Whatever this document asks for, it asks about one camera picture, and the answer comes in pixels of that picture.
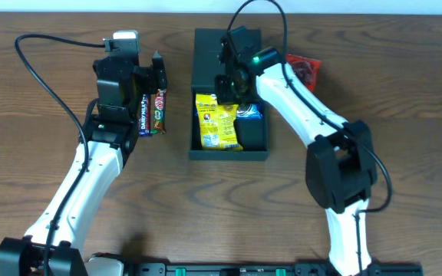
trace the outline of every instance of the chocolate bar wrapper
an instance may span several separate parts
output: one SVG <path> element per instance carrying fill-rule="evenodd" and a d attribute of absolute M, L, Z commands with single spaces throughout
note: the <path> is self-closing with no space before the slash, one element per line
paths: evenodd
<path fill-rule="evenodd" d="M 150 99 L 151 95 L 143 95 L 143 99 L 141 101 L 141 110 L 139 114 L 139 136 L 151 136 Z"/>
<path fill-rule="evenodd" d="M 158 89 L 154 98 L 154 125 L 151 133 L 165 133 L 165 103 L 167 102 L 167 90 Z"/>

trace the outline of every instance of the green connector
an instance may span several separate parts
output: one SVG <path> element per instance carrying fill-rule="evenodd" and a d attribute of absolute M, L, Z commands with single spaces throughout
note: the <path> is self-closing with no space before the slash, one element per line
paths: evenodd
<path fill-rule="evenodd" d="M 177 268 L 175 270 L 175 276 L 185 276 L 187 274 L 187 270 L 185 268 Z"/>
<path fill-rule="evenodd" d="M 275 276 L 285 276 L 285 269 L 276 269 Z"/>

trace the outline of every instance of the blue snack bag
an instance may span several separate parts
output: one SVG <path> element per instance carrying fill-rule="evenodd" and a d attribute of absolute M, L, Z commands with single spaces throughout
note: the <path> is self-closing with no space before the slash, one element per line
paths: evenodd
<path fill-rule="evenodd" d="M 236 119 L 262 119 L 259 105 L 256 103 L 240 104 L 236 110 Z"/>

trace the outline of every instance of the snack package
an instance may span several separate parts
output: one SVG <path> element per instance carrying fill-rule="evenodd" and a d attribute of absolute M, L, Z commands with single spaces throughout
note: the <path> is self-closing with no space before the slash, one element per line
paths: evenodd
<path fill-rule="evenodd" d="M 165 103 L 167 101 L 167 90 L 158 89 L 154 98 L 154 124 L 152 134 L 165 133 Z"/>
<path fill-rule="evenodd" d="M 143 95 L 140 105 L 139 114 L 139 136 L 151 136 L 151 125 L 150 125 L 150 104 L 151 95 Z"/>
<path fill-rule="evenodd" d="M 238 144 L 233 126 L 238 104 L 218 105 L 215 94 L 197 94 L 196 107 L 203 149 L 243 150 Z"/>
<path fill-rule="evenodd" d="M 285 59 L 291 65 L 298 79 L 306 86 L 306 88 L 308 88 L 308 90 L 313 92 L 316 85 L 318 68 L 322 62 L 292 54 L 287 54 Z"/>
<path fill-rule="evenodd" d="M 236 119 L 262 119 L 259 105 L 256 103 L 244 103 L 236 110 Z"/>

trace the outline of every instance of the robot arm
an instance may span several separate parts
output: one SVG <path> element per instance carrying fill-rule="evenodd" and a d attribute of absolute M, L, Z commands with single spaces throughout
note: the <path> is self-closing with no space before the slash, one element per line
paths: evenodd
<path fill-rule="evenodd" d="M 48 263 L 51 273 L 86 275 L 87 270 L 94 271 L 97 267 L 94 261 L 85 268 L 81 259 L 80 251 L 87 232 L 105 192 L 134 150 L 139 136 L 138 110 L 143 95 L 155 94 L 167 86 L 162 57 L 156 52 L 152 66 L 140 67 L 139 46 L 136 31 L 118 31 L 113 38 L 104 39 L 109 56 L 93 63 L 99 98 L 89 105 L 83 125 L 89 153 L 86 172 L 64 202 L 64 195 L 83 169 L 84 144 L 80 140 L 69 173 L 41 217 L 26 231 L 22 240 L 5 238 L 0 244 L 0 275 L 27 275 L 30 268 L 40 266 L 51 220 L 62 202 L 64 209 L 55 223 L 50 243 L 52 253 Z M 98 114 L 91 114 L 95 103 Z M 109 270 L 101 270 L 103 275 L 112 268 L 113 271 L 120 270 L 120 262 L 110 265 L 110 260 L 105 261 Z"/>
<path fill-rule="evenodd" d="M 219 103 L 264 100 L 274 106 L 295 130 L 308 148 L 308 189 L 327 215 L 331 239 L 330 262 L 342 275 L 359 273 L 355 214 L 368 207 L 371 185 L 376 182 L 376 168 L 366 153 L 323 122 L 314 110 L 372 149 L 369 129 L 360 121 L 348 123 L 329 110 L 299 81 L 291 66 L 286 63 L 285 71 L 295 88 L 293 91 L 283 74 L 284 59 L 280 53 L 274 48 L 258 51 L 251 44 L 244 27 L 229 31 L 222 39 L 222 45 L 219 60 L 225 64 L 226 75 L 216 78 L 219 82 L 216 90 Z M 337 150 L 345 150 L 347 153 L 338 158 L 335 154 Z M 366 247 L 364 214 L 360 214 L 359 225 L 361 263 L 366 268 L 371 263 L 371 257 Z"/>
<path fill-rule="evenodd" d="M 303 96 L 313 107 L 325 113 L 331 122 L 343 127 L 347 120 L 330 111 L 320 102 L 295 76 L 291 65 L 285 64 L 286 72 L 298 93 Z M 336 130 L 323 123 L 292 91 L 286 84 L 282 74 L 282 65 L 274 64 L 256 77 L 257 94 L 271 104 L 289 123 L 299 135 L 305 146 L 315 142 L 317 136 L 330 136 Z M 356 224 L 355 213 L 358 209 L 366 209 L 369 200 L 358 200 L 345 207 L 343 213 L 338 214 L 332 208 L 326 208 L 328 230 L 330 233 L 330 262 L 342 275 L 359 273 L 358 255 L 356 252 Z M 360 215 L 361 235 L 361 261 L 364 268 L 371 263 L 366 246 L 365 214 Z"/>
<path fill-rule="evenodd" d="M 59 187 L 51 201 L 35 224 L 25 233 L 25 237 L 37 244 L 45 244 L 49 222 L 69 190 L 84 161 L 83 144 L 76 149 L 76 157 L 66 178 Z M 82 250 L 88 229 L 100 206 L 101 200 L 110 184 L 119 176 L 123 167 L 122 153 L 120 149 L 111 147 L 108 143 L 88 142 L 90 162 L 88 171 L 81 178 L 78 187 L 69 198 L 64 211 L 61 214 L 56 229 L 53 246 L 59 246 L 61 242 L 69 242 L 72 248 Z"/>

